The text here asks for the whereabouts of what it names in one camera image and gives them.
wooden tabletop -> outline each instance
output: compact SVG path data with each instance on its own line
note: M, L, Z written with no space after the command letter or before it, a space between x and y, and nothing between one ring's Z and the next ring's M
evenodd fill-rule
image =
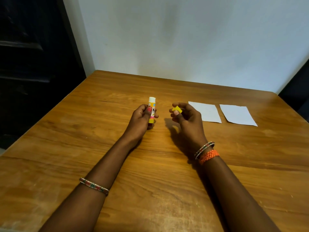
M129 155L95 231L223 231L207 179L188 163L172 102L218 108L208 140L282 231L309 228L309 124L272 92L95 71L0 157L0 227L37 231L156 97L159 119ZM247 106L258 127L226 121L219 104Z

person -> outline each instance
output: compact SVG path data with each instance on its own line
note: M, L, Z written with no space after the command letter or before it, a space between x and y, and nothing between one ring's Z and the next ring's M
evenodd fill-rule
M169 110L172 120L180 124L183 135L195 148L194 151L199 150L208 143L201 114L187 103L173 103L172 105L182 109L182 113ZM146 104L139 106L133 112L123 135L87 174L86 180L110 189L126 156L145 134L151 112L151 107ZM203 153L211 150L212 147L209 146ZM216 192L230 231L280 231L220 156L205 161L201 168ZM39 232L92 231L105 198L105 193L79 184Z

white paper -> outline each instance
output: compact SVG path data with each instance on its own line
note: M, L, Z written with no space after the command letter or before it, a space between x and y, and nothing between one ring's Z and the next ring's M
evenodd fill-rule
M222 105L220 108L225 118L232 123L240 125L254 125L257 126L247 107L240 107L235 105Z
M202 114L202 121L222 123L215 105L196 102L189 102L189 104Z

bracelet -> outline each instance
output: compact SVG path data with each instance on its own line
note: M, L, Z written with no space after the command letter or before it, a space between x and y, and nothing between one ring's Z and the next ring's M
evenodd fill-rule
M198 160L201 165L203 165L207 160L214 158L215 156L219 156L219 153L216 150L211 150L205 154L203 154Z
M199 155L200 155L206 148L208 148L208 147L210 147L210 146L214 147L214 142L208 142L208 143L206 143L205 145L203 145L203 146L196 152L196 154L195 154L195 156L194 156L195 160L197 160L197 158L199 157Z
M99 185L97 185L97 184L95 184L95 183L93 183L91 181L88 181L88 180L84 179L84 178L80 178L79 181L80 181L80 183L82 183L82 184L84 184L84 185L86 185L86 186L88 186L88 187L90 187L92 189L95 189L97 191L100 191L100 192L106 194L106 196L109 193L108 189L106 189L104 187L101 187L101 186L99 186Z

forearm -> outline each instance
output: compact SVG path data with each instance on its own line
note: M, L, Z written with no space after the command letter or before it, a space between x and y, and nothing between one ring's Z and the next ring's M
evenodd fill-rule
M110 189L131 148L133 144L121 137L85 178ZM52 214L40 232L92 231L105 198L104 193L80 183Z
M217 194L231 231L280 231L219 156L206 161L202 168Z

